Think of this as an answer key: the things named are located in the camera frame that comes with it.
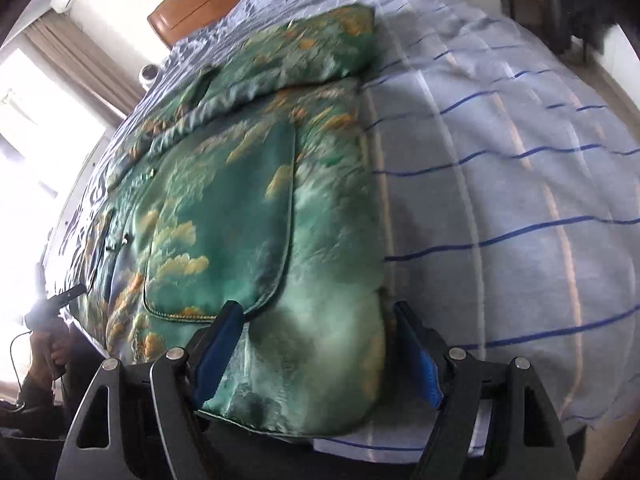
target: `wrinkled fabric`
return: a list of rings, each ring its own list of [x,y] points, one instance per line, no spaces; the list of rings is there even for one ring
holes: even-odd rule
[[[378,398],[382,240],[346,77],[372,59],[372,25],[355,5],[270,28],[169,95],[111,159],[75,277],[82,326],[125,363],[242,304],[203,409],[253,430],[335,434]]]

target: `cable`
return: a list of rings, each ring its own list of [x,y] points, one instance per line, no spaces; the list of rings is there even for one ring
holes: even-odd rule
[[[32,332],[31,330],[27,330],[27,332],[22,332],[21,334],[18,334],[16,337],[11,339],[11,343],[9,344],[9,357],[11,358],[11,366],[14,367],[15,380],[18,381],[18,390],[20,391],[20,393],[22,393],[22,385],[20,384],[20,377],[18,377],[18,370],[15,369],[14,343],[15,343],[15,340],[18,339],[21,335],[27,335],[27,334],[30,334],[31,332]]]

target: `blue gripper pad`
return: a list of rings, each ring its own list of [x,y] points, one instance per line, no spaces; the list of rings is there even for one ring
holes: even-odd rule
[[[438,377],[438,365],[429,355],[426,346],[420,342],[410,321],[397,306],[395,311],[401,358],[405,360],[421,396],[437,409],[444,398]]]
[[[236,302],[228,302],[227,304],[230,305],[228,310],[223,309],[214,321],[214,324],[219,324],[218,327],[212,326],[212,329],[218,329],[217,333],[200,357],[195,371],[195,388],[191,400],[198,409],[215,395],[229,359],[231,359],[242,334],[244,326],[242,306]]]

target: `person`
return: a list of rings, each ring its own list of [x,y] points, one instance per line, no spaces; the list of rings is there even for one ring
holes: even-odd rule
[[[53,364],[66,366],[72,353],[72,336],[61,317],[48,330],[31,333],[31,365],[20,386],[16,405],[19,413],[5,406],[0,412],[0,432],[5,436],[57,438],[65,433],[66,417],[54,405]]]

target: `metal bolt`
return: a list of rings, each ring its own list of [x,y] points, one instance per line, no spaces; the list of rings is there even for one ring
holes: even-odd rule
[[[113,357],[109,357],[102,362],[102,368],[110,372],[118,367],[118,360]]]
[[[177,361],[178,359],[182,359],[184,355],[184,348],[180,348],[179,346],[174,346],[173,348],[169,348],[166,351],[166,358],[171,359],[171,361]]]
[[[531,368],[531,362],[526,357],[516,357],[516,368],[520,370],[529,370]]]
[[[466,357],[466,352],[462,348],[454,346],[449,349],[449,357],[455,361],[462,361]]]

